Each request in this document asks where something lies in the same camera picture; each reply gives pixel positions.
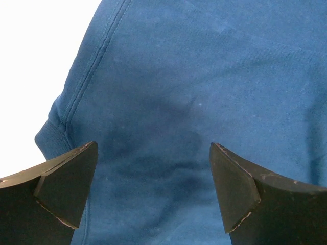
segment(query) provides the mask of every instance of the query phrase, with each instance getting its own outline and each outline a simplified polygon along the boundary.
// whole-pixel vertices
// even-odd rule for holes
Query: blue sweatshirt
[[[326,25],[325,0],[103,0],[35,138],[99,144],[72,245],[230,244],[211,142],[327,186]]]

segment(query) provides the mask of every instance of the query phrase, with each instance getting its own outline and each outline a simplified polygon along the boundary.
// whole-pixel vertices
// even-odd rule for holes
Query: white background
[[[0,0],[0,177],[45,161],[45,123],[100,0]]]

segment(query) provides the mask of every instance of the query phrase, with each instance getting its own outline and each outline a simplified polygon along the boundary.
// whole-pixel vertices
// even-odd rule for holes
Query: blue fabric
[[[325,0],[103,0],[36,136],[99,163],[72,245],[230,244],[211,142],[327,186]]]

